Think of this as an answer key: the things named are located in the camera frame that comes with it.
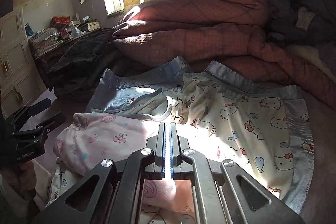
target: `gold handle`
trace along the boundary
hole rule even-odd
[[[9,70],[7,60],[3,63],[3,66],[5,67],[5,71],[7,72]]]
[[[16,90],[15,87],[14,87],[14,91],[15,91],[16,98],[17,98],[19,101],[23,102],[23,97],[22,97],[21,93],[18,92],[18,91]]]

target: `human hand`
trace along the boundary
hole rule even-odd
[[[8,169],[0,170],[0,174],[17,193],[34,189],[36,186],[36,174],[33,162],[28,161],[21,164],[19,169],[20,173],[18,175],[13,170]]]

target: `orange fabric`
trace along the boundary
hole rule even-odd
[[[217,60],[253,81],[296,84],[336,109],[336,84],[297,56],[266,43],[266,0],[150,0],[113,34],[126,56],[156,67],[181,55],[195,72]]]

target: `silver screw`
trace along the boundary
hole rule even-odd
[[[101,162],[101,166],[103,166],[103,167],[110,167],[111,165],[112,165],[112,161],[109,160],[109,159],[103,160]]]
[[[234,166],[235,162],[233,160],[225,159],[223,161],[223,164],[227,167],[232,167],[232,166]]]
[[[142,155],[149,155],[151,153],[152,153],[152,150],[150,148],[144,148],[143,150],[141,150]]]
[[[183,154],[187,155],[187,156],[191,156],[194,153],[195,153],[195,150],[193,150],[191,148],[186,148],[185,150],[183,150]]]

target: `white cabinet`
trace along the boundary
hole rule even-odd
[[[0,82],[5,119],[46,90],[31,56],[22,8],[0,18]]]

